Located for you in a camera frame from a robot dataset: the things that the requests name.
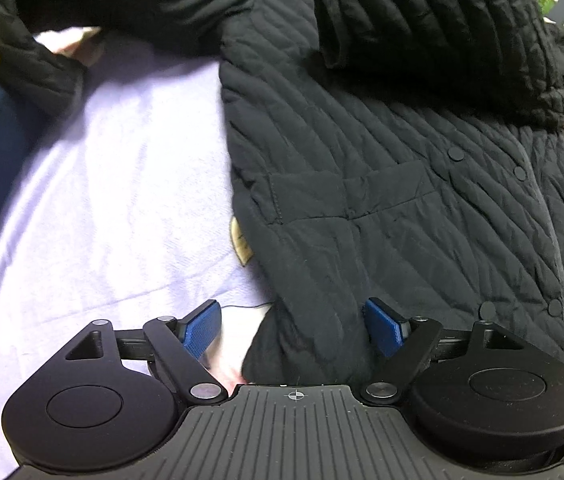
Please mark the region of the lavender bed sheet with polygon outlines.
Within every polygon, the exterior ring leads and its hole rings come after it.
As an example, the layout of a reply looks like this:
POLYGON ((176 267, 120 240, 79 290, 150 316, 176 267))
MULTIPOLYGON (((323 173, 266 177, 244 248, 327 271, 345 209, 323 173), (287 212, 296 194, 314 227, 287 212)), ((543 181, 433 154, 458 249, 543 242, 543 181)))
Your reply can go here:
POLYGON ((86 324, 139 328, 208 299, 210 370, 227 389, 272 299, 231 240, 219 62, 109 36, 88 51, 79 110, 50 128, 0 219, 0 479, 10 395, 86 324))

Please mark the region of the black quilted jacket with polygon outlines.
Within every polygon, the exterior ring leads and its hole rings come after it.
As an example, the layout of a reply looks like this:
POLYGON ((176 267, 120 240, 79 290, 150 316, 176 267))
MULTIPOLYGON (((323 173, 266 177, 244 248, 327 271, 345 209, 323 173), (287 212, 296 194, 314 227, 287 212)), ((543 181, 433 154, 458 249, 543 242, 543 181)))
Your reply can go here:
POLYGON ((376 296, 564 362, 564 70, 537 0, 0 0, 0 78, 46 114, 99 26, 219 56, 233 208, 274 295, 251 382, 358 382, 376 296))

